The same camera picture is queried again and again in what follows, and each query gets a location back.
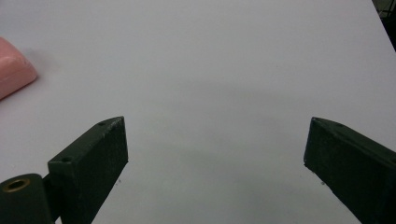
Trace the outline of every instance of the pink object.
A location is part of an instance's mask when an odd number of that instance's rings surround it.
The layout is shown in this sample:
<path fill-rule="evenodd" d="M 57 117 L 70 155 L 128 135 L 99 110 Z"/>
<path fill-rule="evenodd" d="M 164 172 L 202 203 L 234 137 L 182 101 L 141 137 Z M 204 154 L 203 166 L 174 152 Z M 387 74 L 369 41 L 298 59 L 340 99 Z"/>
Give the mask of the pink object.
<path fill-rule="evenodd" d="M 37 72 L 25 57 L 0 36 L 0 99 L 32 82 Z"/>

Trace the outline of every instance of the white table surface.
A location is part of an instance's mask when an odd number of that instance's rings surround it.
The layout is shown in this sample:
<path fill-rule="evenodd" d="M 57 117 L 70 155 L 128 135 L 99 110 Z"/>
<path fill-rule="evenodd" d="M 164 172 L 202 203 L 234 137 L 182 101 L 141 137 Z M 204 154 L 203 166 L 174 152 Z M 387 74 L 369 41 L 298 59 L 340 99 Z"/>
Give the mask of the white table surface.
<path fill-rule="evenodd" d="M 310 119 L 396 148 L 370 0 L 2 0 L 0 35 L 39 73 L 0 101 L 1 181 L 125 117 L 130 162 L 95 224 L 359 223 L 303 165 Z"/>

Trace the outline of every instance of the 3d printed part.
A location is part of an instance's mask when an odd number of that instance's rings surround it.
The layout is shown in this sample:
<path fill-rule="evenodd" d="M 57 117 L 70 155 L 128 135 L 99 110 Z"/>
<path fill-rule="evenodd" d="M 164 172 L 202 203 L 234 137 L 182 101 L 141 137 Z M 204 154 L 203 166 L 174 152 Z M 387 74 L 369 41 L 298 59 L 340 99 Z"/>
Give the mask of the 3d printed part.
<path fill-rule="evenodd" d="M 395 152 L 343 124 L 312 118 L 304 165 L 361 223 L 396 223 Z"/>
<path fill-rule="evenodd" d="M 97 123 L 49 161 L 49 174 L 0 185 L 0 223 L 92 223 L 128 162 L 123 117 Z"/>

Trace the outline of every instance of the screw hole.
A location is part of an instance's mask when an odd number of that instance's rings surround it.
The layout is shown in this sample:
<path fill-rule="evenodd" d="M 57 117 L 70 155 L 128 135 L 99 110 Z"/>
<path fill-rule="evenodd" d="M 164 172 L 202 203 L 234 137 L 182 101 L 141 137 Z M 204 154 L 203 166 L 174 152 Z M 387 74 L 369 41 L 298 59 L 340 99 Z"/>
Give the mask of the screw hole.
<path fill-rule="evenodd" d="M 4 192 L 14 192 L 20 189 L 23 189 L 24 187 L 28 186 L 30 184 L 29 179 L 17 179 L 12 181 L 11 183 L 5 185 L 3 187 Z"/>
<path fill-rule="evenodd" d="M 72 160 L 71 157 L 64 157 L 62 158 L 62 162 L 70 162 Z"/>

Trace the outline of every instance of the pink sponge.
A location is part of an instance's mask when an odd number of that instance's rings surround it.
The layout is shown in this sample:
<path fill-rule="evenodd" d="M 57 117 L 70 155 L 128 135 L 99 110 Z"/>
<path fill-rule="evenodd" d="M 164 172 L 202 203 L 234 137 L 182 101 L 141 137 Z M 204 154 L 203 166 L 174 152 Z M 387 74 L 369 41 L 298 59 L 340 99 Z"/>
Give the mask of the pink sponge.
<path fill-rule="evenodd" d="M 0 36 L 0 99 L 34 81 L 36 77 L 37 72 L 26 58 Z"/>

